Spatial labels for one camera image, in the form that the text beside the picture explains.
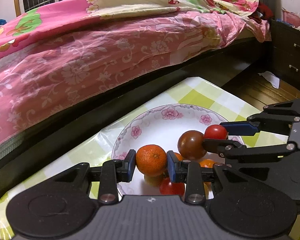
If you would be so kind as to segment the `red cherry tomato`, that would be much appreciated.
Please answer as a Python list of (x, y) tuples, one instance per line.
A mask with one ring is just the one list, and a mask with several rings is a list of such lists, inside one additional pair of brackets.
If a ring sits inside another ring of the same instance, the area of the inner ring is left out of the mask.
[(184, 183), (172, 183), (167, 177), (159, 186), (159, 191), (163, 195), (179, 195), (183, 196), (185, 193), (185, 184)]

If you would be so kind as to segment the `white paper scrap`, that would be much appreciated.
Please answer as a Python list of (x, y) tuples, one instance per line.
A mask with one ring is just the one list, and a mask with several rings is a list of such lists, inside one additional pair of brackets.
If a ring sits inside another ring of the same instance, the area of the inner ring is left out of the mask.
[(275, 76), (272, 72), (265, 71), (263, 73), (259, 73), (259, 76), (264, 77), (269, 83), (271, 83), (273, 88), (279, 89), (279, 87), (280, 87), (280, 78)]

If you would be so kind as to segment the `white floral plate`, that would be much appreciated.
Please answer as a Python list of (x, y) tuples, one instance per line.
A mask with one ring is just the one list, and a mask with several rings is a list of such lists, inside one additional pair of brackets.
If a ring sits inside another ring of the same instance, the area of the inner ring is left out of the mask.
[[(178, 140), (187, 131), (204, 134), (210, 125), (227, 120), (220, 114), (195, 105), (171, 104), (155, 107), (133, 119), (119, 134), (111, 154), (112, 159), (124, 159), (129, 150), (138, 151), (145, 145), (158, 145), (166, 152), (178, 151)], [(118, 183), (121, 195), (161, 195), (159, 187), (145, 183), (144, 174), (136, 167), (130, 183)]]

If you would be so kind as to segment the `brown kiwi fruit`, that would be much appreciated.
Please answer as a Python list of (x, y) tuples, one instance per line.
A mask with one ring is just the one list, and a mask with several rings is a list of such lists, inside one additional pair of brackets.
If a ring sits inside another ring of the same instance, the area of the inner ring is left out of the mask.
[(155, 177), (144, 175), (143, 177), (144, 177), (145, 183), (152, 187), (159, 187), (164, 179), (163, 174), (161, 174), (159, 176), (155, 176)]

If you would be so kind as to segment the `dark bed frame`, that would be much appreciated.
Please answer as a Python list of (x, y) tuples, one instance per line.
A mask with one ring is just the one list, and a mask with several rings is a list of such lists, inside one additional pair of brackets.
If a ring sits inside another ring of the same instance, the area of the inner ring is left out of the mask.
[(270, 41), (237, 40), (226, 48), (137, 77), (25, 129), (0, 146), (0, 198), (100, 129), (188, 77), (214, 82), (241, 66), (235, 77), (221, 83), (222, 89), (233, 92), (265, 68), (271, 50)]

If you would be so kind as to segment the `pink floral blanket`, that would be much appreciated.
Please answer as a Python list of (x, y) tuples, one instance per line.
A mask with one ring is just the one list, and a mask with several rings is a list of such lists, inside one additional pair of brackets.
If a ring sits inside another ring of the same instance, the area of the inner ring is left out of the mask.
[(222, 49), (270, 40), (259, 0), (63, 0), (0, 27), (0, 145), (92, 96)]

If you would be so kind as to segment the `dark wooden nightstand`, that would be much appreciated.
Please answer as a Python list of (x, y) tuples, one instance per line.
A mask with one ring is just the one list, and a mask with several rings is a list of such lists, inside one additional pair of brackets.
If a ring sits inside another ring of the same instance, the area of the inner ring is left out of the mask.
[(270, 26), (274, 73), (300, 90), (300, 31), (279, 21)]

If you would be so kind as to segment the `dark red tomato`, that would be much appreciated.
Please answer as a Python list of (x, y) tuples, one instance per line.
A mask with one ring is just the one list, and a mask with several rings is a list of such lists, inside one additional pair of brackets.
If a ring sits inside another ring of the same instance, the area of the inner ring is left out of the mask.
[(203, 141), (203, 133), (195, 130), (187, 131), (178, 140), (178, 151), (185, 159), (202, 159), (206, 155), (206, 150), (202, 145)]

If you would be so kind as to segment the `green checkered tablecloth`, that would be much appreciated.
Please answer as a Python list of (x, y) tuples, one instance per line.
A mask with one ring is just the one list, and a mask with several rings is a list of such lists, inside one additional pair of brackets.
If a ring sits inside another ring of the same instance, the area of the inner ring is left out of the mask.
[(240, 99), (200, 77), (187, 78), (109, 126), (98, 129), (97, 133), (85, 142), (5, 193), (0, 200), (0, 239), (13, 237), (12, 229), (5, 215), (6, 206), (12, 197), (77, 163), (89, 162), (91, 166), (101, 165), (110, 159), (117, 137), (130, 121), (149, 109), (169, 103), (188, 103), (202, 106), (220, 114), (229, 121), (242, 121), (262, 109), (261, 106), (254, 107), (245, 99)]

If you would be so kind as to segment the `small red tomato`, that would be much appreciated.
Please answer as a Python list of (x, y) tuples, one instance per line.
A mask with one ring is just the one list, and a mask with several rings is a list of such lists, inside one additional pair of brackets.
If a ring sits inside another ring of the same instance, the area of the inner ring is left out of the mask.
[(206, 128), (204, 137), (207, 139), (226, 140), (228, 138), (228, 132), (221, 125), (210, 125)]

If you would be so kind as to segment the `small orange mandarin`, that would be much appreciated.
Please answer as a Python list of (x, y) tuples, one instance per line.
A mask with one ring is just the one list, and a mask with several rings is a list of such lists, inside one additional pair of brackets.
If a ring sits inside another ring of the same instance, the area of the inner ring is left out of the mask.
[(179, 160), (179, 161), (183, 161), (184, 160), (184, 158), (183, 158), (183, 156), (181, 155), (181, 154), (179, 154), (179, 153), (174, 153), (175, 154), (175, 156), (176, 156), (176, 158)]

